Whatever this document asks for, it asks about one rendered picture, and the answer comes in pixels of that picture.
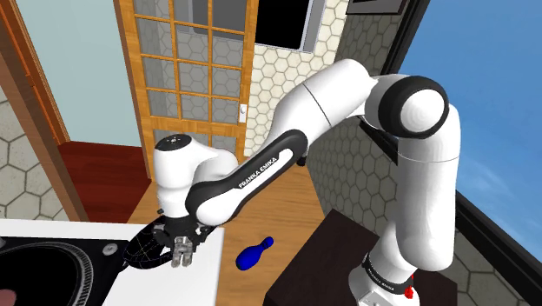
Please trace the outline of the small dark window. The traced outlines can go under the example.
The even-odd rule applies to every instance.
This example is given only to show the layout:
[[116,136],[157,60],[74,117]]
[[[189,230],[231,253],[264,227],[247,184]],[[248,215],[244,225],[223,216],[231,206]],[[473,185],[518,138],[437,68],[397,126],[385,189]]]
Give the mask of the small dark window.
[[314,51],[326,0],[259,0],[255,43]]

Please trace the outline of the black bowl with pale lines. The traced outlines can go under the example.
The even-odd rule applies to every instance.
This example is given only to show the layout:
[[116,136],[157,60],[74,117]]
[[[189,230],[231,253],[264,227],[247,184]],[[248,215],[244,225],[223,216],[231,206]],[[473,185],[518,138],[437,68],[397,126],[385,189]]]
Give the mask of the black bowl with pale lines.
[[172,259],[171,251],[163,253],[165,245],[155,238],[155,223],[140,230],[123,251],[127,265],[136,269],[153,269]]

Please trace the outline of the white table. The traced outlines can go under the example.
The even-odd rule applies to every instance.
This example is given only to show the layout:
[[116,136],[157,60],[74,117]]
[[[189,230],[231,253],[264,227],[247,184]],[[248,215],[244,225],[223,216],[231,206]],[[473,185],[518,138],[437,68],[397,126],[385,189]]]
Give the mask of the white table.
[[[129,240],[143,226],[125,223],[0,219],[0,236]],[[126,264],[102,306],[215,306],[224,230],[213,231],[195,252],[188,267],[165,263],[153,269]],[[0,289],[0,306],[15,293]]]

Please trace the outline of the dark framed wall picture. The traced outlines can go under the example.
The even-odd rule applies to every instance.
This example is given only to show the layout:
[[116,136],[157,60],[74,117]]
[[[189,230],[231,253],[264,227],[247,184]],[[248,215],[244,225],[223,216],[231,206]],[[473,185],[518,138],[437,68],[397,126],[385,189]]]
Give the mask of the dark framed wall picture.
[[349,0],[347,15],[400,15],[409,0]]

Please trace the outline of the wooden door with glass panes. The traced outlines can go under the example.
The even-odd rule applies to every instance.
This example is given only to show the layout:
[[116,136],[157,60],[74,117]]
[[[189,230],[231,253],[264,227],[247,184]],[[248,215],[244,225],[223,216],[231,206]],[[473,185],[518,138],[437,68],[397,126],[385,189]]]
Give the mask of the wooden door with glass panes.
[[244,159],[258,0],[113,0],[149,177],[188,132]]

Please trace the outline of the large black framed window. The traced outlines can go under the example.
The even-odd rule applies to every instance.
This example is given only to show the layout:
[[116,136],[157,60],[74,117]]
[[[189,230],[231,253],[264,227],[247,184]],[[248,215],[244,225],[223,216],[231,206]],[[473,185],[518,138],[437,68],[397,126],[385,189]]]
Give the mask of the large black framed window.
[[398,0],[348,18],[379,72],[431,77],[458,108],[460,306],[542,306],[542,0]]

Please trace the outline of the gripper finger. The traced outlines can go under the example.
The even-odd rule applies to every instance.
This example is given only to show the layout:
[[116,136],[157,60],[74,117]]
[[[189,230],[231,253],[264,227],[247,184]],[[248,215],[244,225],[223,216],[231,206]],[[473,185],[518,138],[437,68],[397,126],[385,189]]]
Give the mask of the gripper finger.
[[182,266],[188,267],[192,263],[193,244],[186,236],[182,237]]
[[172,268],[177,268],[181,264],[182,254],[183,254],[183,237],[177,236],[174,239],[174,247],[172,249],[172,260],[171,260]]

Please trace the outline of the wooden door frame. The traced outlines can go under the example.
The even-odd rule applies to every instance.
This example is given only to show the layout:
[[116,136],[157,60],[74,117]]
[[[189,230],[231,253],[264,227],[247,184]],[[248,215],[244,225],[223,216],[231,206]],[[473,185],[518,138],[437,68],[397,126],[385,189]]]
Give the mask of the wooden door frame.
[[0,87],[69,220],[89,220],[58,146],[68,141],[15,0],[0,0]]

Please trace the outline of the blue bowling pin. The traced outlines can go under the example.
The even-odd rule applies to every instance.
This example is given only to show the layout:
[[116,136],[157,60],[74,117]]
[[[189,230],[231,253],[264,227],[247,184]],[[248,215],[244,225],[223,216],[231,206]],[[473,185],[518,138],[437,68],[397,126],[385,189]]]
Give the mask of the blue bowling pin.
[[264,250],[274,244],[271,236],[264,238],[259,244],[248,246],[235,259],[235,265],[239,270],[248,270],[254,267],[260,260]]

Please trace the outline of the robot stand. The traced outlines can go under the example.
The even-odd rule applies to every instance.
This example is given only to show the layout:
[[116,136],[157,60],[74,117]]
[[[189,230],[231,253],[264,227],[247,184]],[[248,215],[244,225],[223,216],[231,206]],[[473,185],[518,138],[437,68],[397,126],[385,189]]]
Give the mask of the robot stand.
[[382,236],[333,210],[270,287],[262,306],[459,306],[448,265],[403,251],[391,220]]

